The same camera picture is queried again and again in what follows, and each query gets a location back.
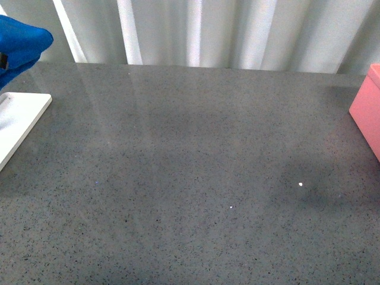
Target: white plate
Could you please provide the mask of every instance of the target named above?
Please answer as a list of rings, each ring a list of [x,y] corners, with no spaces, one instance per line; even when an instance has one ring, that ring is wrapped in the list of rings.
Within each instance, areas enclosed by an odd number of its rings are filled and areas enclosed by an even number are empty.
[[[0,96],[0,171],[51,102],[50,94],[7,92]]]

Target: curtain fold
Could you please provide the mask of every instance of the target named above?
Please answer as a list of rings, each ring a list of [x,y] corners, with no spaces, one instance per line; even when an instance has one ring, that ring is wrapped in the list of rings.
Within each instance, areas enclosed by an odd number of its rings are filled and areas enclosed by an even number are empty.
[[[42,61],[366,74],[379,0],[0,0],[55,36]]]

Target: blue glove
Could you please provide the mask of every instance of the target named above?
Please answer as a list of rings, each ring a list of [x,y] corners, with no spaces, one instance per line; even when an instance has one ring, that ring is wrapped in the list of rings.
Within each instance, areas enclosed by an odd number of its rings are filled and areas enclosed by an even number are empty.
[[[52,43],[47,30],[0,15],[0,89],[31,68]]]

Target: table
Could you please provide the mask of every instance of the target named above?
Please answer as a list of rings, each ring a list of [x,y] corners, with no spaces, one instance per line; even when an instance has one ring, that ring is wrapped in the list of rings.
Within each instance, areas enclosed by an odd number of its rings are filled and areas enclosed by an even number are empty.
[[[0,173],[0,283],[377,283],[363,79],[38,62],[1,90],[53,102]]]

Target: pink box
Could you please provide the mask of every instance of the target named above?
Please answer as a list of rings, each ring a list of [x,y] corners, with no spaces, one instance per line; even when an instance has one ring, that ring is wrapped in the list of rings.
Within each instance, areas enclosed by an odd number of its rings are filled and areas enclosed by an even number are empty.
[[[350,114],[380,161],[380,64],[371,64]]]

